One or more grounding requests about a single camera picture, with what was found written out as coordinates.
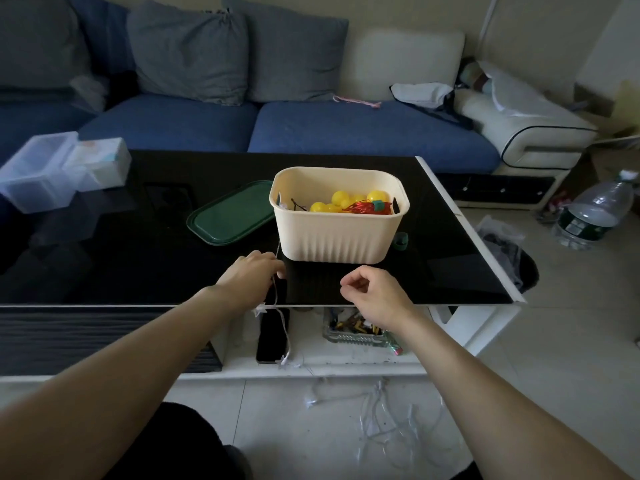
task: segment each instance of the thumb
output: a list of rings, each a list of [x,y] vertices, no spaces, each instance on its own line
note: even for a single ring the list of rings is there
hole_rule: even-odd
[[[340,294],[345,300],[352,302],[357,306],[358,302],[366,295],[362,291],[356,290],[353,286],[345,285],[340,288]]]

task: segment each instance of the blue cushion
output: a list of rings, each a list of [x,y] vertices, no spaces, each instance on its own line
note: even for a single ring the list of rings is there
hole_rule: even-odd
[[[113,75],[135,70],[127,34],[129,10],[105,0],[69,0],[91,51],[94,71]]]
[[[474,131],[405,104],[272,102],[260,110],[250,152],[421,156],[437,173],[491,173],[495,147]]]
[[[80,139],[123,137],[133,150],[245,152],[258,109],[140,94],[80,129]]]
[[[0,104],[0,164],[31,136],[76,131],[94,117],[66,102]]]

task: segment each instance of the coffee table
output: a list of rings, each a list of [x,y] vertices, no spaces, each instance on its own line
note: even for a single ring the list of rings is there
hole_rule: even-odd
[[[125,187],[78,193],[66,209],[16,216],[4,226],[0,376],[44,379],[215,283],[239,255],[276,252],[275,221],[216,247],[185,220],[207,202],[291,166],[378,169],[402,181],[411,208],[399,231],[408,233],[408,247],[389,250],[377,266],[471,353],[518,313],[523,297],[421,158],[133,151]],[[291,363],[256,362],[260,329],[248,314],[213,337],[182,378],[424,373],[411,352],[395,356],[323,338],[321,307],[350,305],[339,281],[357,265],[278,257],[287,266],[277,306],[291,309]]]

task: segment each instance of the black glass tabletop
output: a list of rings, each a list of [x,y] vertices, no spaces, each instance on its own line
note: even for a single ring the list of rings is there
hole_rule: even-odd
[[[123,188],[76,193],[66,209],[1,225],[0,304],[174,305],[213,284],[240,255],[278,250],[272,220],[228,246],[210,246],[186,226],[204,204],[292,166],[366,168],[402,181],[411,202],[399,232],[404,251],[389,270],[419,304],[511,303],[508,292],[416,158],[260,153],[132,152]],[[340,278],[357,265],[283,258],[278,304],[339,305]]]

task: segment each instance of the pink strap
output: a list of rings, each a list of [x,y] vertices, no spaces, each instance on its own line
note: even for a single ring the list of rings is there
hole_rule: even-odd
[[[345,101],[345,102],[354,102],[356,104],[364,104],[366,106],[371,106],[373,109],[380,109],[380,106],[382,105],[381,102],[361,101],[360,99],[343,98],[336,95],[333,96],[333,100],[336,102]]]

